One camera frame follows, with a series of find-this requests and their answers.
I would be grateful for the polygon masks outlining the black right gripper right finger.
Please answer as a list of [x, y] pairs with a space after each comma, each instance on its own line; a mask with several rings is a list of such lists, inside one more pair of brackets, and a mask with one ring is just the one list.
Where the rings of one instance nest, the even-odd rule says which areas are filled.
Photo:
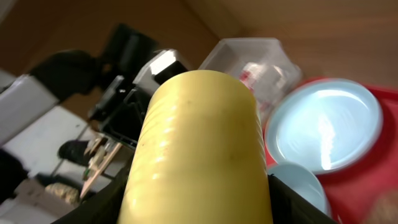
[[275, 175], [268, 180], [274, 224], [337, 224]]

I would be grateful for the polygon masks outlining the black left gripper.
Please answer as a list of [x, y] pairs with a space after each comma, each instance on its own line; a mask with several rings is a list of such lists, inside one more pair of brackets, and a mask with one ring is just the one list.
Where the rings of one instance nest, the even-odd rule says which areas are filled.
[[88, 118], [99, 122], [101, 133], [127, 146], [136, 146], [150, 98], [142, 88], [116, 76], [88, 112]]

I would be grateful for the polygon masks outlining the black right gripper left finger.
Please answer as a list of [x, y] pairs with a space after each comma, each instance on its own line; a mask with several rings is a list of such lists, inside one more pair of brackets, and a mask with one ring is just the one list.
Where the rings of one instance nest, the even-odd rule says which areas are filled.
[[128, 167], [121, 169], [116, 178], [104, 189], [52, 224], [115, 224], [129, 171]]

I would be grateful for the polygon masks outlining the small light blue bowl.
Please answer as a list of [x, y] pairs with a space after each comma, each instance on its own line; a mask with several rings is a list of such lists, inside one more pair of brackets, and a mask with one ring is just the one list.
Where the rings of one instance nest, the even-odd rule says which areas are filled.
[[282, 162], [271, 165], [267, 168], [267, 172], [275, 175], [307, 202], [331, 218], [330, 203], [325, 191], [320, 181], [311, 171], [299, 164]]

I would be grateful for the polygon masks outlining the yellow plastic cup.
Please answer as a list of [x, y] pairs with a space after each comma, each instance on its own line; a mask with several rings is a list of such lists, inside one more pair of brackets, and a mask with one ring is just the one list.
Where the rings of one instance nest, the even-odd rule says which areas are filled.
[[272, 222], [262, 129], [245, 85], [195, 70], [157, 89], [118, 222]]

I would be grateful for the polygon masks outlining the red and white wrapper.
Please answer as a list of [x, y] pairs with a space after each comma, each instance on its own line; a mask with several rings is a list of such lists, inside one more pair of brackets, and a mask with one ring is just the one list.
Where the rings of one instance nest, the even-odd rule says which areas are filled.
[[257, 108], [267, 113], [286, 84], [286, 77], [277, 65], [247, 63], [239, 80], [253, 93]]

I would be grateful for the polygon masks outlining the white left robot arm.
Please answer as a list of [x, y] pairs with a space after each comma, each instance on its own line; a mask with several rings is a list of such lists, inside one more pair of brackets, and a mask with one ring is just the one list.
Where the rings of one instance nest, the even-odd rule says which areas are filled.
[[83, 121], [61, 107], [73, 95], [105, 89], [118, 76], [132, 81], [157, 42], [119, 24], [98, 57], [70, 49], [52, 54], [28, 73], [1, 85], [1, 149], [24, 169], [50, 170], [58, 164], [55, 144], [80, 131]]

